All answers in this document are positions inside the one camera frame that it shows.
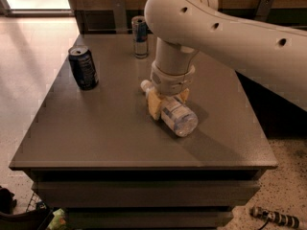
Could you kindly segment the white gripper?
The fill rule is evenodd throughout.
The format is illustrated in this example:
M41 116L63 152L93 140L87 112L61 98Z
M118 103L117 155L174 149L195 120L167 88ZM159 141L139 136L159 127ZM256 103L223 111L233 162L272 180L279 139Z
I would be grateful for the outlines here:
M153 62L151 70L151 82L154 88L150 89L147 93L147 103L150 115L154 120L159 120L161 115L162 102L164 96L179 95L181 101L185 104L189 97L188 87L193 82L195 74L195 67L185 74L170 75L163 73Z

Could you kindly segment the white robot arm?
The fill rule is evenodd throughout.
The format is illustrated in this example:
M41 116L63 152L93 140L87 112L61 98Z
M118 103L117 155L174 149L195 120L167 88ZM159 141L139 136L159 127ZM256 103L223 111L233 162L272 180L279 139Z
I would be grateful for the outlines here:
M192 82L203 52L307 110L307 32L217 11L218 0L147 0L145 20L157 37L151 80L173 96Z

